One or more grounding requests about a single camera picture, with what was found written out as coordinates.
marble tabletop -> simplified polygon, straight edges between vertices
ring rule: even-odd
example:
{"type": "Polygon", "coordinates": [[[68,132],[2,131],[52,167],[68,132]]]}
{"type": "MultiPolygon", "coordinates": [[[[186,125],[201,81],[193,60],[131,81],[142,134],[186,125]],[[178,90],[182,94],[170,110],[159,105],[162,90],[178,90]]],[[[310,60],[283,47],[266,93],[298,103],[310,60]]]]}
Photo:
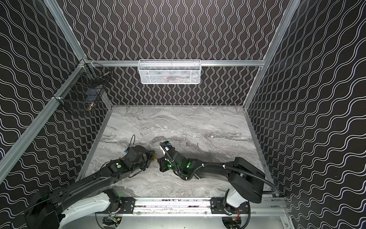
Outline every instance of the marble tabletop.
{"type": "MultiPolygon", "coordinates": [[[[159,142],[169,140],[187,158],[227,162],[239,156],[263,170],[241,107],[127,106],[113,108],[86,176],[123,157],[133,134],[135,145],[155,150],[158,158],[163,156],[159,142]]],[[[120,196],[211,197],[223,196],[230,184],[214,179],[186,182],[172,171],[161,173],[155,160],[145,172],[113,188],[120,196]]]]}

white wire basket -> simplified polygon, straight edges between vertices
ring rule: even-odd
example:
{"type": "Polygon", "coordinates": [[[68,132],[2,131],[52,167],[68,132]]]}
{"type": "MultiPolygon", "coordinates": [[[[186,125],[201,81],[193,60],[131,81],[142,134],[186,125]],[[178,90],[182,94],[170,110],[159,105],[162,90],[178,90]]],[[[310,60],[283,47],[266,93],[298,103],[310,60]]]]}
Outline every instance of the white wire basket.
{"type": "Polygon", "coordinates": [[[139,60],[138,73],[143,84],[199,84],[201,60],[139,60]]]}

patterned wall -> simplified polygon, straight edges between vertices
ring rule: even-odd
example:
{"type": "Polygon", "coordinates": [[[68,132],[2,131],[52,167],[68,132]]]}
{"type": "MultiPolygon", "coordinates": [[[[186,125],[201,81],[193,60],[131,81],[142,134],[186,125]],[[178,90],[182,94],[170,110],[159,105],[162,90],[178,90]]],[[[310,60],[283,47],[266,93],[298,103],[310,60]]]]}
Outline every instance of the patterned wall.
{"type": "Polygon", "coordinates": [[[0,1],[0,159],[78,62],[43,1],[0,1]]]}
{"type": "Polygon", "coordinates": [[[366,228],[366,1],[303,0],[249,108],[295,228],[366,228]]]}
{"type": "MultiPolygon", "coordinates": [[[[51,116],[0,185],[0,228],[8,228],[38,190],[75,182],[107,113],[99,104],[94,116],[75,117],[62,106],[51,116]]],[[[24,224],[21,217],[13,223],[24,224]]]]}
{"type": "Polygon", "coordinates": [[[242,105],[258,67],[203,67],[200,84],[142,84],[137,68],[112,68],[106,88],[117,105],[242,105]]]}
{"type": "Polygon", "coordinates": [[[92,60],[263,59],[289,0],[58,0],[92,60]]]}

robotic arm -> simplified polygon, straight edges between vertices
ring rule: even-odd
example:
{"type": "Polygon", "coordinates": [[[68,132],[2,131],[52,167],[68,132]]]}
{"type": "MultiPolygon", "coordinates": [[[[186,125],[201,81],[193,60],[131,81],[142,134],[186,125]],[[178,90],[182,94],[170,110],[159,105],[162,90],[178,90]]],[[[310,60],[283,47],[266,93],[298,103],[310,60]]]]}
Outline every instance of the robotic arm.
{"type": "Polygon", "coordinates": [[[236,157],[234,161],[215,163],[198,159],[185,158],[168,141],[160,143],[164,157],[158,159],[160,171],[173,170],[182,180],[189,181],[194,176],[198,179],[212,178],[228,181],[234,189],[228,190],[223,201],[225,213],[236,213],[238,207],[246,202],[260,203],[262,194],[278,192],[275,185],[265,179],[262,171],[243,158],[236,157]],[[264,183],[273,191],[263,191],[264,183]]]}
{"type": "Polygon", "coordinates": [[[123,158],[111,160],[96,173],[70,186],[47,193],[37,192],[30,203],[31,207],[24,214],[27,227],[57,229],[72,220],[94,212],[118,212],[122,203],[113,189],[105,190],[94,197],[82,198],[129,177],[134,170],[144,171],[149,167],[154,156],[154,151],[148,151],[140,145],[129,147],[126,153],[127,155],[123,158]]]}

black wire basket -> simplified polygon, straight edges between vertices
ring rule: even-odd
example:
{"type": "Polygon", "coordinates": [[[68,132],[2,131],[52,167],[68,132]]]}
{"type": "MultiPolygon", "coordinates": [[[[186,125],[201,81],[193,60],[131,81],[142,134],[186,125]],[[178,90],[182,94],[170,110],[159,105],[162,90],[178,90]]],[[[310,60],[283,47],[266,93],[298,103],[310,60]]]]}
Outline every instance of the black wire basket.
{"type": "Polygon", "coordinates": [[[93,115],[111,76],[111,69],[87,63],[57,100],[71,115],[93,115]]]}

